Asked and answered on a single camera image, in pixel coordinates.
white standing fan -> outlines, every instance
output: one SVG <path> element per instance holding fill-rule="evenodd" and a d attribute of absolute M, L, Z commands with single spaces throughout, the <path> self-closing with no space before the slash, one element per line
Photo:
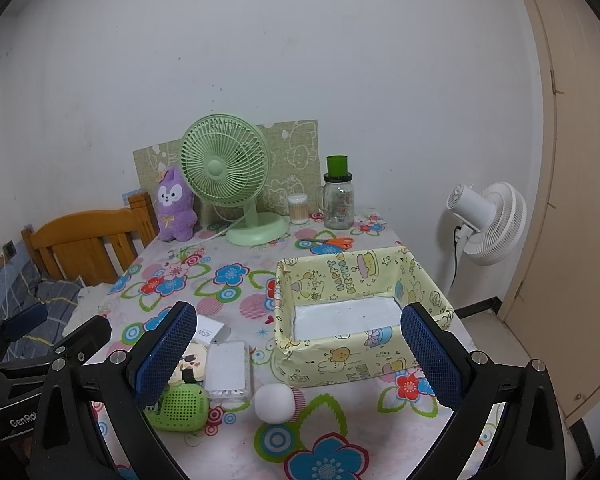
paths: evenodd
<path fill-rule="evenodd" d="M 525 228 L 525 199 L 507 182 L 491 184 L 481 193 L 458 184 L 446 208 L 463 224 L 454 236 L 456 270 L 463 253 L 477 265 L 496 264 L 511 252 Z"/>

orange scissors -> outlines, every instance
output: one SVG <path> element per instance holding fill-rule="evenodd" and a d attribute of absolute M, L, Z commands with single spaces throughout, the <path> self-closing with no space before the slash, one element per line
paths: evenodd
<path fill-rule="evenodd" d="M 314 238 L 302 238 L 303 242 L 317 242 L 319 244 L 329 244 L 341 248 L 343 251 L 348 251 L 353 247 L 353 238 L 330 238 L 329 240 L 315 240 Z"/>

floral tablecloth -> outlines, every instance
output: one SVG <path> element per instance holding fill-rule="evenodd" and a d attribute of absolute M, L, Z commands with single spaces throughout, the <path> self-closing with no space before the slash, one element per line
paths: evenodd
<path fill-rule="evenodd" d="M 275 382 L 271 354 L 277 261 L 342 250 L 301 238 L 351 237 L 353 250 L 401 243 L 372 210 L 356 215 L 346 232 L 326 230 L 321 216 L 312 216 L 307 224 L 292 225 L 284 237 L 251 248 L 231 245 L 223 236 L 212 239 L 223 224 L 197 232 L 189 242 L 154 240 L 100 308 L 110 320 L 112 341 L 90 362 L 103 361 L 117 349 L 129 350 L 183 300 L 195 305 L 199 314 L 226 323 L 232 330 L 229 339 L 250 345 L 256 389 Z M 451 330 L 469 350 L 475 349 L 458 319 Z M 452 413 L 439 405 L 417 367 L 353 383 L 294 389 L 294 395 L 296 414 L 286 424 L 263 424 L 248 402 L 212 403 L 202 430 L 159 434 L 192 479 L 404 480 Z M 98 403 L 94 407 L 119 473 L 136 478 L 106 409 Z M 499 415 L 500 407 L 495 406 L 461 478 L 477 471 Z"/>

fan power cord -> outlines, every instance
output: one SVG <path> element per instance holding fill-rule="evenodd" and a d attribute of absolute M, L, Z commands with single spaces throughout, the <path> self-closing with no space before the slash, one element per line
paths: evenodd
<path fill-rule="evenodd" d="M 459 225 L 454 227 L 454 278 L 451 280 L 451 285 L 454 286 L 456 281 L 456 274 L 458 273 L 458 240 L 456 239 L 456 233 L 462 229 Z"/>
<path fill-rule="evenodd" d="M 216 206 L 214 205 L 214 211 L 216 212 L 216 214 L 225 222 L 231 222 L 227 227 L 225 227 L 224 229 L 222 229 L 222 231 L 217 232 L 216 234 L 214 234 L 213 236 L 209 237 L 209 238 L 205 238 L 204 240 L 200 240 L 192 245 L 190 245 L 189 247 L 196 247 L 198 245 L 202 245 L 207 243 L 209 240 L 213 240 L 214 238 L 218 238 L 220 236 L 222 236 L 225 232 L 227 232 L 229 229 L 231 229 L 232 227 L 234 227 L 240 220 L 242 220 L 245 216 L 247 216 L 247 213 L 245 213 L 244 215 L 242 215 L 240 218 L 238 218 L 237 220 L 229 220 L 228 218 L 223 217 L 219 212 L 218 212 L 218 208 L 216 208 Z"/>

white ball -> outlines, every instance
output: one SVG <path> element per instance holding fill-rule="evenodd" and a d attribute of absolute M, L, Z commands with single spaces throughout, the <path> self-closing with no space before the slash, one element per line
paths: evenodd
<path fill-rule="evenodd" d="M 283 383 L 265 384 L 253 397 L 256 415 L 267 424 L 282 424 L 296 412 L 296 400 L 291 388 Z"/>

